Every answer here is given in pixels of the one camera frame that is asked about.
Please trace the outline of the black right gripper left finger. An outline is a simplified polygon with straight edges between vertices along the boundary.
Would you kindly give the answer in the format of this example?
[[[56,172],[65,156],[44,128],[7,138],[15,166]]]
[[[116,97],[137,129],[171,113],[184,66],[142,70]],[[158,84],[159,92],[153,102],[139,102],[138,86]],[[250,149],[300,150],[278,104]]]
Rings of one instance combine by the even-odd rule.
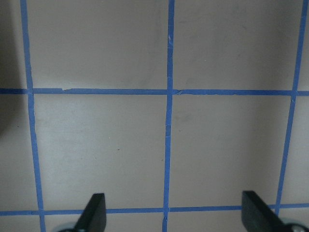
[[[105,194],[95,193],[73,227],[74,232],[104,232],[107,223]]]

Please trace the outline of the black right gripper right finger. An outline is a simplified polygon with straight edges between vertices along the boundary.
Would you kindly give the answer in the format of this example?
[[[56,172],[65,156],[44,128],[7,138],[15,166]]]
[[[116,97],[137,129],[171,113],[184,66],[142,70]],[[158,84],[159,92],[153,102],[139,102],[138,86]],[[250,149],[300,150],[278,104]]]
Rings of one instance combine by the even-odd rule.
[[[292,232],[254,191],[243,191],[241,221],[247,232]]]

